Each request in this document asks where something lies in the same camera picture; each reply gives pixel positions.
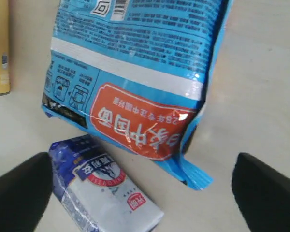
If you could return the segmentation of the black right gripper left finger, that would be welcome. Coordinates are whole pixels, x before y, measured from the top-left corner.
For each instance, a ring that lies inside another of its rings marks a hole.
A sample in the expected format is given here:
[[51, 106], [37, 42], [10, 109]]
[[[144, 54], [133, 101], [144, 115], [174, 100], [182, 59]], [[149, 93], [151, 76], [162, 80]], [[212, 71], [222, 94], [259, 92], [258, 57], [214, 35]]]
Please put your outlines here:
[[0, 232], [32, 232], [53, 188], [51, 158], [41, 152], [0, 177]]

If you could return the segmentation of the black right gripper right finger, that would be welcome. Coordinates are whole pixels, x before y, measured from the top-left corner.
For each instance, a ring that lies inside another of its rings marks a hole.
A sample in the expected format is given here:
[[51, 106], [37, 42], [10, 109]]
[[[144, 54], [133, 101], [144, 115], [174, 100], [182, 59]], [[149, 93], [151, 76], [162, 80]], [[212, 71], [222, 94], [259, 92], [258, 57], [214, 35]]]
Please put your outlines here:
[[252, 232], [290, 232], [290, 178], [249, 153], [239, 153], [231, 181]]

